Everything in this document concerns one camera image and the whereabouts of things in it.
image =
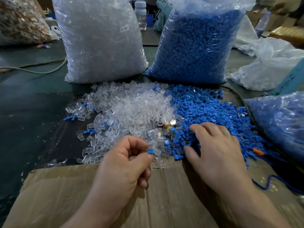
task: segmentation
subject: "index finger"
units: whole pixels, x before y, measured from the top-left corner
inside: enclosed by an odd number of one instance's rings
[[[207,130],[199,124],[192,124],[189,129],[195,133],[200,145],[203,145],[211,138],[211,135],[207,132]]]
[[[130,135],[122,137],[120,140],[116,142],[113,146],[116,148],[115,150],[119,153],[124,154],[126,157],[129,157],[128,150],[130,149],[137,149],[137,150],[144,150],[149,148],[149,144],[138,137],[133,137]]]

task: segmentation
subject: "person's right hand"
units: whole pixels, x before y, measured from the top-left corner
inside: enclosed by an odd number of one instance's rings
[[[231,136],[225,126],[211,122],[190,126],[200,142],[201,156],[190,146],[185,146],[185,154],[201,179],[223,199],[240,189],[254,190],[253,183],[241,153],[240,144]]]

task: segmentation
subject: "teal bag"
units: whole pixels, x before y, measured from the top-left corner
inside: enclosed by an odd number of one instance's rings
[[[164,25],[171,13],[172,5],[167,3],[166,0],[157,0],[156,5],[159,8],[159,11],[155,16],[156,21],[153,26],[153,29],[155,31],[162,32]]]

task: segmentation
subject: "plastic bottle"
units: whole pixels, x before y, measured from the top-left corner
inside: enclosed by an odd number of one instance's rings
[[[146,2],[145,1],[136,1],[134,11],[135,11],[138,23],[139,23],[140,30],[146,30],[147,29]]]
[[[254,28],[258,38],[260,38],[262,36],[262,34],[264,33],[264,31],[268,25],[270,15],[271,15],[271,12],[265,13],[264,16],[259,20],[256,27]]]

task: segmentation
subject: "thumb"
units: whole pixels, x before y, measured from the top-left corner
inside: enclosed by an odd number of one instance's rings
[[[149,153],[140,153],[132,161],[130,161],[130,164],[135,170],[137,178],[139,178],[145,169],[149,167],[153,160],[153,157],[154,156]]]
[[[184,151],[186,154],[186,158],[190,162],[190,164],[193,166],[194,170],[198,172],[199,170],[199,162],[200,162],[200,157],[198,154],[195,152],[195,150],[191,146],[184,146]]]

